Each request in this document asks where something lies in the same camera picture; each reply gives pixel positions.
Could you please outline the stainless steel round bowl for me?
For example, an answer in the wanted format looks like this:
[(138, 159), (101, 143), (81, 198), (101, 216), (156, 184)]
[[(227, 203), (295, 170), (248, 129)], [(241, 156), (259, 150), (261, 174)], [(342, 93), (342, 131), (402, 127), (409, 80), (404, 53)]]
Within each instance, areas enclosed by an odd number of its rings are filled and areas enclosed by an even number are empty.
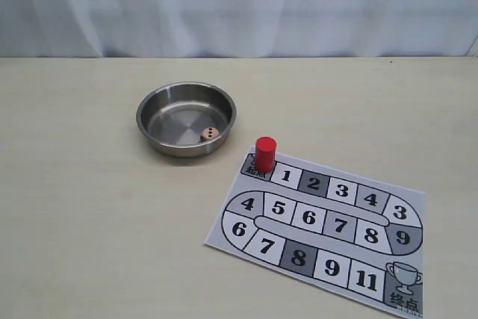
[[(221, 88), (200, 81), (164, 85), (146, 95), (135, 119), (140, 133), (155, 151), (174, 158), (198, 158), (220, 148), (237, 118), (233, 98)], [(219, 134), (201, 142), (205, 128)]]

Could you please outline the beige wooden die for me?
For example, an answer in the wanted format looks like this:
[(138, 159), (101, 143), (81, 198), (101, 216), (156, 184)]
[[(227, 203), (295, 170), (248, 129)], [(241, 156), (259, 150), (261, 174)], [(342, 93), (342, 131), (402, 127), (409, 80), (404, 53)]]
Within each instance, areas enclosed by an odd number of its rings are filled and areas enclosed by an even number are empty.
[(205, 142), (205, 141), (211, 140), (214, 137), (216, 137), (219, 133), (220, 133), (219, 130), (215, 127), (205, 128), (200, 135), (200, 141)]

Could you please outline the printed paper game board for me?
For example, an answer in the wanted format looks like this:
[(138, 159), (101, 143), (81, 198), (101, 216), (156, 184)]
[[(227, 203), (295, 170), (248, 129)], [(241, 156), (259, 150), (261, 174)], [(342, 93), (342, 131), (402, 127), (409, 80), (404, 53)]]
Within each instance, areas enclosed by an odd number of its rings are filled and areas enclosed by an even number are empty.
[(250, 149), (205, 243), (402, 318), (423, 317), (424, 192)]

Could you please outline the white background curtain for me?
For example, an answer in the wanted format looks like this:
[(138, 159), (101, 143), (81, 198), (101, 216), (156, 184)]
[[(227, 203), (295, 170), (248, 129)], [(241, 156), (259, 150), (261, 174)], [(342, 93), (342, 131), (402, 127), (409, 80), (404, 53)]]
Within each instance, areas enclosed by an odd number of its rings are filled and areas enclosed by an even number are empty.
[(477, 0), (1, 0), (4, 57), (477, 53)]

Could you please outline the red cylinder game piece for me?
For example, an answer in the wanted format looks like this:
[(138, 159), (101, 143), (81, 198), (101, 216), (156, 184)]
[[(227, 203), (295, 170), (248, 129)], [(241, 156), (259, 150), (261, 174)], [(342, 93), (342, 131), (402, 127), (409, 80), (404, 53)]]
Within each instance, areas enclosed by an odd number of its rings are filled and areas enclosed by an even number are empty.
[(255, 166), (258, 171), (269, 173), (274, 166), (276, 141), (270, 136), (262, 136), (255, 142)]

